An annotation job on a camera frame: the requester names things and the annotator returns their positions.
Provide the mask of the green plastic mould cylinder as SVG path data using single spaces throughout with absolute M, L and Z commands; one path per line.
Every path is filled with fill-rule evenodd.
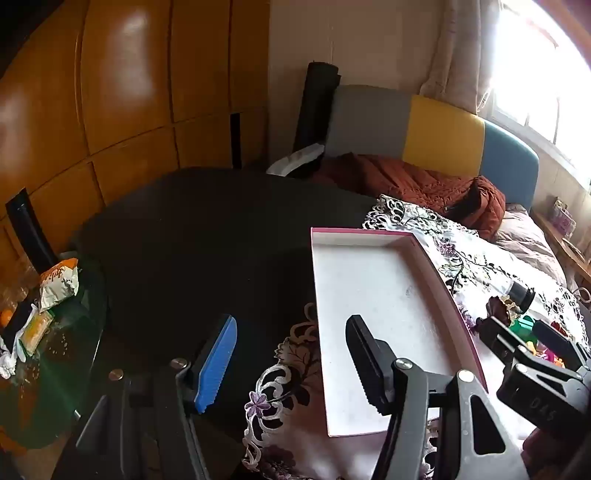
M 537 337 L 533 332 L 535 320 L 528 315 L 523 315 L 514 319 L 509 329 L 517 335 L 524 343 L 531 342 L 533 345 L 537 344 Z

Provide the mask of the white curtain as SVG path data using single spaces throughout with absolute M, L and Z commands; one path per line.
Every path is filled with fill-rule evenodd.
M 499 1 L 444 3 L 440 33 L 422 96 L 477 115 L 490 91 Z

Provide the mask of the grey yellow blue headboard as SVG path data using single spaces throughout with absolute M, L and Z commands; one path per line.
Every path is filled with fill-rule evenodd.
M 451 176 L 482 175 L 510 204 L 533 206 L 539 157 L 504 128 L 420 95 L 365 85 L 335 91 L 325 155 L 372 154 Z

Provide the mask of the white pillow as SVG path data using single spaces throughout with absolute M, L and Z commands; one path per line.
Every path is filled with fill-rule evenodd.
M 273 176 L 287 177 L 287 175 L 290 175 L 298 168 L 320 158 L 324 152 L 324 145 L 318 143 L 312 144 L 273 162 L 267 168 L 266 173 Z

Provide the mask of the purple gift box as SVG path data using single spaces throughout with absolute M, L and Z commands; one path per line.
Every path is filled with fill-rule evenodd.
M 550 223 L 567 240 L 569 240 L 576 229 L 576 221 L 568 211 L 567 204 L 559 197 L 556 197 L 549 213 Z

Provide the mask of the white floral embroidered tablecloth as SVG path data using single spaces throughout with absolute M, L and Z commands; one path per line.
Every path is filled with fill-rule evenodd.
M 243 466 L 269 479 L 367 479 L 389 420 L 370 405 L 346 347 L 360 315 L 394 354 L 423 370 L 472 371 L 495 391 L 502 367 L 471 328 L 513 283 L 530 315 L 589 341 L 560 273 L 521 260 L 435 212 L 382 196 L 359 231 L 311 235 L 315 300 L 286 329 L 245 404 Z

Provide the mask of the brown massager with yellow pegs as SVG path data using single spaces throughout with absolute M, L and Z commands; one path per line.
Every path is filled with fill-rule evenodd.
M 509 296 L 491 297 L 486 310 L 489 317 L 496 318 L 506 327 L 510 327 L 522 315 L 520 307 Z

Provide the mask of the pale pink duvet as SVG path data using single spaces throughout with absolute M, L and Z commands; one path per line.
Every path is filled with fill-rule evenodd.
M 565 273 L 546 241 L 544 232 L 520 204 L 510 203 L 492 242 L 518 259 L 546 273 L 563 287 Z

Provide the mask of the black lens cap cylinder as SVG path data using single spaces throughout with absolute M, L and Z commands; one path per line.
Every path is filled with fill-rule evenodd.
M 502 305 L 509 311 L 525 314 L 536 296 L 534 288 L 513 281 L 500 297 Z

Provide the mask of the pink rimmed white box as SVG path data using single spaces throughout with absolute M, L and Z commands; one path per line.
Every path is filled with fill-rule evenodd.
M 467 369 L 485 378 L 472 336 L 419 237 L 314 228 L 311 257 L 329 436 L 376 434 L 388 425 L 367 400 L 346 346 L 352 315 L 427 372 Z

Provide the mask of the wooden side table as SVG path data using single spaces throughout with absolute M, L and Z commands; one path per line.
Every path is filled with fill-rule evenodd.
M 561 264 L 565 276 L 578 286 L 590 285 L 590 265 L 578 255 L 559 231 L 539 212 L 531 211 L 534 222 L 544 232 L 546 240 Z

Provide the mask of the wooden wardrobe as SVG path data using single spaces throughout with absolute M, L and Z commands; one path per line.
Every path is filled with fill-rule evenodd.
M 54 251 L 187 167 L 266 162 L 270 3 L 66 1 L 1 78 L 1 197 L 27 191 Z

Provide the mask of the rust orange quilted blanket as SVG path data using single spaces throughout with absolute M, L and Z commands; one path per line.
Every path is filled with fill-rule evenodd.
M 348 153 L 325 158 L 311 181 L 429 208 L 485 240 L 495 236 L 506 211 L 505 195 L 484 176 L 451 176 L 386 156 Z

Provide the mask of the snack bag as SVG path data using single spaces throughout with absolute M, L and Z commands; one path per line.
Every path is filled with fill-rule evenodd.
M 66 299 L 75 296 L 79 290 L 78 259 L 60 261 L 40 275 L 39 310 L 45 312 Z

